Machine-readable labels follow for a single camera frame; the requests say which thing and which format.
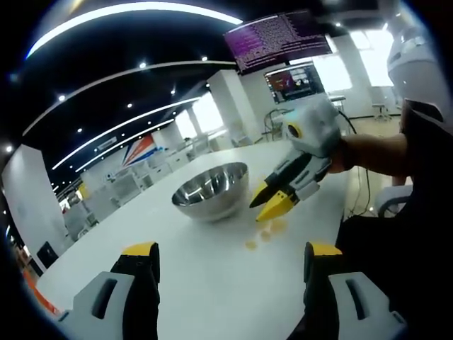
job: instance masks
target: white tabletop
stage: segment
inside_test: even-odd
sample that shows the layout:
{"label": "white tabletop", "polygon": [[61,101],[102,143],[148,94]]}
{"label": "white tabletop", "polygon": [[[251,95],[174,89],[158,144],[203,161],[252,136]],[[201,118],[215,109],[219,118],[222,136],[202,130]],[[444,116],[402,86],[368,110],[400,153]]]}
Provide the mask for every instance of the white tabletop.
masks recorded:
{"label": "white tabletop", "polygon": [[[131,245],[159,243],[159,338],[286,339],[303,315],[304,245],[334,243],[343,214],[346,174],[329,175],[312,197],[284,218],[285,232],[260,238],[244,207],[215,225],[191,220],[171,204],[178,187],[227,162],[244,162],[250,193],[290,149],[287,141],[203,155],[114,212],[69,248],[40,278],[38,290],[60,310]],[[255,240],[255,250],[245,243]]]}

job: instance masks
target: human arm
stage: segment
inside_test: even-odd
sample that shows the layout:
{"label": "human arm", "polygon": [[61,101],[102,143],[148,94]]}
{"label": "human arm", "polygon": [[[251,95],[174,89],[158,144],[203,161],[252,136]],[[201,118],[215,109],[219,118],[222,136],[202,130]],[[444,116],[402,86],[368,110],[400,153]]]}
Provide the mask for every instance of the human arm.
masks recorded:
{"label": "human arm", "polygon": [[379,174],[410,176],[412,165],[407,150],[407,139],[402,133],[392,137],[344,136],[332,155],[329,172],[335,174],[361,166]]}

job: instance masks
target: stainless steel bowl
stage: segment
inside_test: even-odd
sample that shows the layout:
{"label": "stainless steel bowl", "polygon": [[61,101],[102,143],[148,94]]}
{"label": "stainless steel bowl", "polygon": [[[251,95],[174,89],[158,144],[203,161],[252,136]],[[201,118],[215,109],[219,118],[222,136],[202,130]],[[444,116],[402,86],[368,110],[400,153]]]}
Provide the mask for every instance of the stainless steel bowl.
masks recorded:
{"label": "stainless steel bowl", "polygon": [[194,220],[212,222],[232,215],[243,206],[247,192],[247,165],[228,163],[185,182],[171,201]]}

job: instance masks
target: person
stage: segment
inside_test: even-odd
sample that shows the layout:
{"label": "person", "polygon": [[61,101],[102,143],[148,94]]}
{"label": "person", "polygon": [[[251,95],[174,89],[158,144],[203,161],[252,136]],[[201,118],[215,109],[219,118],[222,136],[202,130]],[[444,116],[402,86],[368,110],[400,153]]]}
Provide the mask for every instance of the person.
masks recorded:
{"label": "person", "polygon": [[[411,39],[413,45],[407,48]],[[395,37],[389,76],[405,98],[402,132],[382,138],[344,136],[329,172],[361,166],[389,176],[411,176],[413,193],[393,218],[354,216],[344,221],[336,246],[352,271],[367,275],[389,297],[391,310],[417,328],[429,318],[442,318],[441,311],[430,311],[438,310],[436,304],[449,294],[443,277],[449,268],[453,192],[451,97],[428,40],[418,29]]]}

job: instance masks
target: black ceiling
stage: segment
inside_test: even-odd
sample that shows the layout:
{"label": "black ceiling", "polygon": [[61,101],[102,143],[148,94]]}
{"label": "black ceiling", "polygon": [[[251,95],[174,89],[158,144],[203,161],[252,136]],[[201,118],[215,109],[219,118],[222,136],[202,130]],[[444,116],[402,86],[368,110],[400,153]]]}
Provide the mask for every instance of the black ceiling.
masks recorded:
{"label": "black ceiling", "polygon": [[[220,66],[193,65],[153,69],[122,76],[95,86],[65,101],[41,120],[25,139],[22,132],[39,114],[57,101],[60,94],[69,94],[78,88],[108,75],[147,64],[200,60],[206,55],[210,60],[233,61],[222,35],[234,26],[213,18],[167,12],[136,11],[99,18],[72,28],[40,48],[24,61],[31,45],[56,24],[81,13],[113,4],[120,0],[83,0],[77,10],[63,16],[61,8],[74,0],[19,1],[11,13],[24,6],[23,16],[5,30],[15,30],[14,38],[8,38],[10,50],[4,63],[5,112],[0,130],[4,143],[17,147],[21,142],[42,150],[50,169],[62,157],[97,134],[133,116],[160,106],[179,101],[192,87],[205,81]],[[375,10],[375,0],[342,1],[239,1],[239,0],[173,0],[229,14],[244,21],[273,13],[311,9],[315,16],[349,11],[353,9]],[[354,25],[373,24],[373,20],[351,21]],[[330,24],[323,26],[333,35],[342,33]],[[201,86],[201,94],[206,88]],[[122,130],[126,135],[147,128],[147,121],[159,123],[165,111],[144,118]],[[83,163],[90,154],[81,152],[71,163]],[[73,171],[61,166],[50,171],[53,181],[70,181],[76,177]]]}

